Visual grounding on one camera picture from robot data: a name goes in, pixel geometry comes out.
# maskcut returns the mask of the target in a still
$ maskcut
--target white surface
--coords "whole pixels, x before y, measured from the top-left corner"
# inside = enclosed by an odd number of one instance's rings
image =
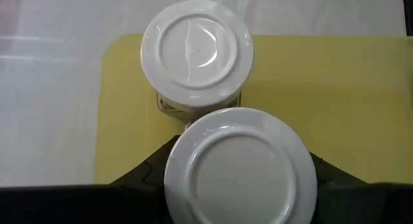
[[[176,108],[216,110],[237,95],[251,71],[247,26],[222,5],[187,0],[162,10],[142,40],[143,72]]]
[[[0,0],[0,186],[92,182],[102,56],[177,1]],[[405,35],[403,0],[214,1],[253,34]]]
[[[174,145],[165,195],[176,223],[310,223],[316,171],[297,134],[251,108],[192,124]]]

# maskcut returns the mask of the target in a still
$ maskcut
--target yellow placemat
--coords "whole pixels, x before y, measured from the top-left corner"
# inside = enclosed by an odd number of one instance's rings
[[[139,62],[141,35],[115,41],[102,63],[95,182],[134,168],[174,134]],[[413,40],[254,36],[242,104],[290,125],[305,146],[368,182],[413,183]]]

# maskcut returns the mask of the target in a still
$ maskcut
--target yellow tray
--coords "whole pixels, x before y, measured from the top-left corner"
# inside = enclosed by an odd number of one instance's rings
[[[96,183],[122,176],[183,131],[156,107],[141,38],[121,37],[102,62]],[[413,183],[412,41],[254,36],[242,105],[282,119],[309,151],[360,179]]]

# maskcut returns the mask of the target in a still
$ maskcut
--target white plate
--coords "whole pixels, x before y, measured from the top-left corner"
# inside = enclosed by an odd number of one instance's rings
[[[213,1],[173,4],[149,24],[142,69],[165,101],[181,110],[222,108],[250,74],[254,47],[238,16]]]
[[[173,147],[165,194],[175,223],[310,223],[314,164],[284,122],[227,108],[192,124]]]

